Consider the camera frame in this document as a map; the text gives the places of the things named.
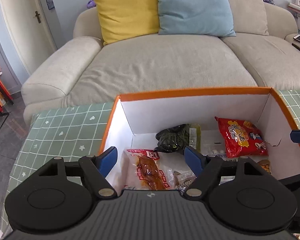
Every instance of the beige sofa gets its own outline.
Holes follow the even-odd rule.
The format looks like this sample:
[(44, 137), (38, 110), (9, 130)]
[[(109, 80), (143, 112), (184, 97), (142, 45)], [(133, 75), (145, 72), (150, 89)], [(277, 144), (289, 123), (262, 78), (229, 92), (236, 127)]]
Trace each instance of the beige sofa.
[(120, 93), (146, 90), (231, 86), (300, 90), (300, 52), (289, 43), (298, 32), (295, 19), (283, 8), (264, 6), (269, 36), (152, 34), (107, 46), (97, 9), (89, 9), (77, 19), (74, 39), (23, 85), (24, 119), (29, 123), (32, 114), (45, 109), (101, 103)]

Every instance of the floor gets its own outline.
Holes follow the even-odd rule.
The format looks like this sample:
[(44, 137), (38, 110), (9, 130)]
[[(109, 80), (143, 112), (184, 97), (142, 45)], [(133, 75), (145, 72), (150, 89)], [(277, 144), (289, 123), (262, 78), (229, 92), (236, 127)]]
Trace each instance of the floor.
[(15, 95), (13, 102), (14, 105), (9, 103), (5, 105), (6, 111), (10, 113), (9, 116), (0, 117), (0, 127), (2, 126), (0, 128), (0, 221), (10, 171), (28, 135), (28, 128), (23, 121), (25, 104), (19, 93)]

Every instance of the table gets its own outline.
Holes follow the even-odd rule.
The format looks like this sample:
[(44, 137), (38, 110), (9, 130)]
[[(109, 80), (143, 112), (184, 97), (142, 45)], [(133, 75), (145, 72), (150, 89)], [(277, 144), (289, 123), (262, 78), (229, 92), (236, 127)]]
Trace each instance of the table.
[[(290, 110), (300, 129), (300, 90), (281, 90), (278, 94)], [(43, 111), (34, 115), (29, 135), (10, 174), (7, 194), (55, 156), (65, 161), (96, 154), (102, 141), (113, 102), (74, 106)], [(81, 184), (80, 178), (68, 177)], [(1, 232), (8, 218), (2, 210)]]

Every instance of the cardboard box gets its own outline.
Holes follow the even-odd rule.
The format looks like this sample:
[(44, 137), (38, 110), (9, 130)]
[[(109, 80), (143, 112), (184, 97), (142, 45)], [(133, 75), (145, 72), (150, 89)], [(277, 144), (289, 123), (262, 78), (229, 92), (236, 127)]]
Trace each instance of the cardboard box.
[(275, 178), (300, 173), (300, 144), (290, 140), (291, 130), (298, 127), (274, 89), (206, 88), (119, 95), (99, 152), (111, 146), (118, 149), (118, 161), (106, 179), (121, 192), (128, 167), (123, 151), (154, 149), (156, 133), (183, 123), (201, 126), (203, 152), (207, 140), (220, 140), (215, 116), (249, 120), (261, 130)]

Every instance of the sofa backrest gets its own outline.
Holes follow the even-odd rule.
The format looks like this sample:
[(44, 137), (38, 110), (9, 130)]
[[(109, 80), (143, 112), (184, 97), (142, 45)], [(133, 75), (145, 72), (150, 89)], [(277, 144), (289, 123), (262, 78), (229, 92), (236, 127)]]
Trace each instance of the sofa backrest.
[[(269, 35), (284, 39), (289, 34), (298, 33), (295, 18), (288, 10), (269, 3), (264, 3), (264, 5)], [(73, 38), (82, 36), (96, 37), (103, 40), (96, 7), (82, 12), (77, 18)]]

